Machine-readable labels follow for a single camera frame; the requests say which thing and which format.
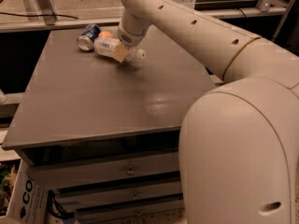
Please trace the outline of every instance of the can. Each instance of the can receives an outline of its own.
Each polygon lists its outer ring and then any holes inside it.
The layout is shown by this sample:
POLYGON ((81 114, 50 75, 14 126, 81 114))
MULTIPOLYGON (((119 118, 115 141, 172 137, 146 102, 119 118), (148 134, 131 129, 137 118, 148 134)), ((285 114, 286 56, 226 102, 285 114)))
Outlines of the can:
POLYGON ((85 27, 84 32, 78 37, 78 46, 85 51, 93 49, 93 41, 98 37, 101 32, 100 28, 96 24, 89 24, 85 27))

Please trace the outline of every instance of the drawer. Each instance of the drawer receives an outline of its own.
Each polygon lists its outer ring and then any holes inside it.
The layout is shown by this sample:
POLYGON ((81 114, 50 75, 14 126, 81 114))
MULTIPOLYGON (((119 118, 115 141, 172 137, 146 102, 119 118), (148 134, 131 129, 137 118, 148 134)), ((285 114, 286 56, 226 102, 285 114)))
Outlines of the drawer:
POLYGON ((154 175, 150 177, 150 180, 146 179, 130 178, 120 185, 107 183, 105 186, 111 185, 108 188, 60 193, 56 195, 56 201, 67 212, 74 212, 79 208, 132 202, 181 193, 179 172, 175 172, 173 175, 154 175))
POLYGON ((93 209, 77 211, 75 218, 79 223, 94 223, 97 221, 107 221, 124 217, 137 217, 150 213, 158 213, 184 208, 182 196, 172 196, 160 200, 134 203, 118 207, 107 207, 103 209, 93 209))
POLYGON ((178 171, 178 153, 150 153, 123 160, 86 160, 30 167, 28 175, 42 189, 63 189, 130 177, 178 171))

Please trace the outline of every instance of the hole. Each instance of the hole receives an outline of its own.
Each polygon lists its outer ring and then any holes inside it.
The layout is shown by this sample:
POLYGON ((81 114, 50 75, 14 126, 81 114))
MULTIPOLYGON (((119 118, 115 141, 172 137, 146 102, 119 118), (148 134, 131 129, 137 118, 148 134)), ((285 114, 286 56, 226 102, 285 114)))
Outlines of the hole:
POLYGON ((232 41, 232 44, 233 45, 236 45, 236 44, 238 44, 239 43, 239 39, 235 39, 234 41, 232 41))
POLYGON ((191 22, 191 25, 195 25, 197 23, 197 20, 194 20, 191 22))
POLYGON ((261 215, 271 215, 273 213, 276 213, 276 211, 280 208, 281 202, 275 202, 275 203, 268 203, 261 207, 260 214, 261 215))

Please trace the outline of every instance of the drawer handle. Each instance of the drawer handle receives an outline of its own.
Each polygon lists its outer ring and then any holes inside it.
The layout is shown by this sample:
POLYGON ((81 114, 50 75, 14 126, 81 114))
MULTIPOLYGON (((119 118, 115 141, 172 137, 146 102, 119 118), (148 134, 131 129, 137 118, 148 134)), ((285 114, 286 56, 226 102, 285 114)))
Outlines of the drawer handle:
POLYGON ((133 200, 138 200, 139 199, 139 196, 138 194, 134 194, 134 196, 132 197, 133 200))
POLYGON ((127 175, 134 175, 135 171, 133 170, 132 166, 129 166, 129 170, 127 171, 127 175))
POLYGON ((137 217, 140 217, 140 216, 141 216, 141 212, 140 212, 140 210, 136 210, 136 216, 137 216, 137 217))

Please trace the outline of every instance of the metal frame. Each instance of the metal frame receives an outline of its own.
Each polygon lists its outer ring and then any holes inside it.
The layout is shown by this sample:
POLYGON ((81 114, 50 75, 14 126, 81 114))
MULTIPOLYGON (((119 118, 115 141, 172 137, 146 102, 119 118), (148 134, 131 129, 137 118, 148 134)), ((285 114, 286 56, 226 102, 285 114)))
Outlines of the metal frame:
MULTIPOLYGON (((203 13, 216 17, 218 19, 242 18, 246 17, 262 17, 262 16, 276 16, 282 15, 282 19, 274 34, 274 39, 277 37, 284 21, 287 19, 295 0, 287 3, 283 0, 260 0, 257 7, 243 8, 243 9, 223 9, 203 11, 203 13)), ((23 0, 27 12, 35 12, 29 0, 23 0)), ((59 21, 55 16, 55 3, 53 0, 36 0, 38 7, 43 15, 50 14, 50 16, 43 17, 43 21, 37 18, 31 18, 28 22, 7 23, 0 24, 0 33, 20 32, 20 31, 36 31, 36 30, 55 30, 66 28, 83 27, 89 23, 100 24, 115 24, 121 18, 113 19, 89 19, 89 20, 75 20, 75 21, 59 21)))

